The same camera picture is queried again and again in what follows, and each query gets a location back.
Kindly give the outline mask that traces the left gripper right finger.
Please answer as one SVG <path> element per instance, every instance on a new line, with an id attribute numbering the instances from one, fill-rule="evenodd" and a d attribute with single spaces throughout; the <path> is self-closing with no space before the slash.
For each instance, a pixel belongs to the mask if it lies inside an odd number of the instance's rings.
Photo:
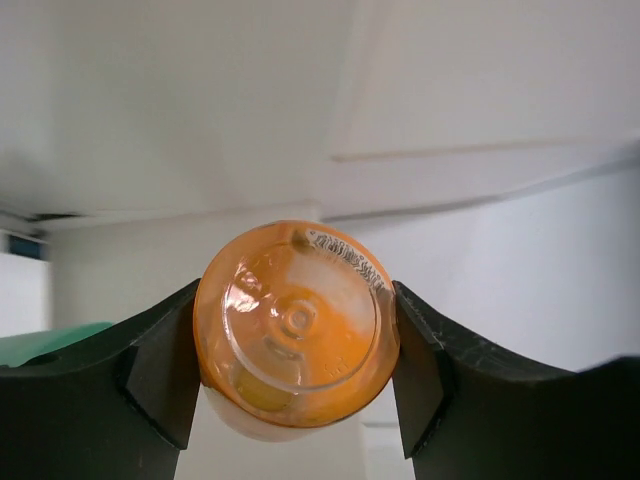
<path id="1" fill-rule="evenodd" d="M 393 389 L 419 479 L 635 479 L 639 361 L 570 372 L 505 349 L 397 284 Z"/>

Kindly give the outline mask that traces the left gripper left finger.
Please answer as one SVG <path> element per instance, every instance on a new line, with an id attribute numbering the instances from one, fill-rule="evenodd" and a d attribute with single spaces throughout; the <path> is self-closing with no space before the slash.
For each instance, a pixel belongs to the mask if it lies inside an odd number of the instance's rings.
<path id="1" fill-rule="evenodd" d="M 1 369 L 4 479 L 172 479 L 200 387 L 192 282 L 86 339 Z"/>

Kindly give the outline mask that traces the orange plastic bottle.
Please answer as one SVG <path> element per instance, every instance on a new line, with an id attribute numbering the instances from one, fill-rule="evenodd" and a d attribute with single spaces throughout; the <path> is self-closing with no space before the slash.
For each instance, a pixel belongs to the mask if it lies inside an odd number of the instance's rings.
<path id="1" fill-rule="evenodd" d="M 225 245 L 200 280 L 193 335 L 221 420 L 291 441 L 364 409 L 395 369 L 392 280 L 360 242 L 327 225 L 276 221 Z"/>

